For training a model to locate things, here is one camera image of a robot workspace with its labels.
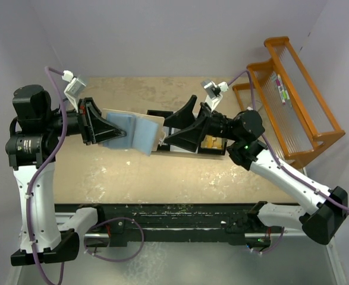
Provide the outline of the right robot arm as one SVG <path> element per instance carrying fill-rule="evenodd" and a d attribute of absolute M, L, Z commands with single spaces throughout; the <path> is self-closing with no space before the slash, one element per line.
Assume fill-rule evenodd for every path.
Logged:
<path fill-rule="evenodd" d="M 265 178 L 297 201 L 296 206 L 258 202 L 250 212 L 249 228 L 254 232 L 272 226 L 297 229 L 327 245 L 348 216 L 347 192 L 317 183 L 279 159 L 269 144 L 259 140 L 265 129 L 257 111 L 244 110 L 228 118 L 201 103 L 198 115 L 193 115 L 196 100 L 191 96 L 184 107 L 165 118 L 165 126 L 177 129 L 165 143 L 195 152 L 207 135 L 231 140 L 227 152 L 234 164 Z"/>

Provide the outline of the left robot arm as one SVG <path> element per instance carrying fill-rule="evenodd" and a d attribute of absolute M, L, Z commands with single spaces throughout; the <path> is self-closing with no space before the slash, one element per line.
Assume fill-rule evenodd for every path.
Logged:
<path fill-rule="evenodd" d="M 80 134 L 85 145 L 122 138 L 126 131 L 106 121 L 91 97 L 81 99 L 78 110 L 53 110 L 49 93 L 37 84 L 14 92 L 17 116 L 5 146 L 20 194 L 22 228 L 19 250 L 11 255 L 18 267 L 72 261 L 87 229 L 99 233 L 105 216 L 95 207 L 74 213 L 74 220 L 59 227 L 55 217 L 54 171 L 56 154 L 66 136 Z"/>

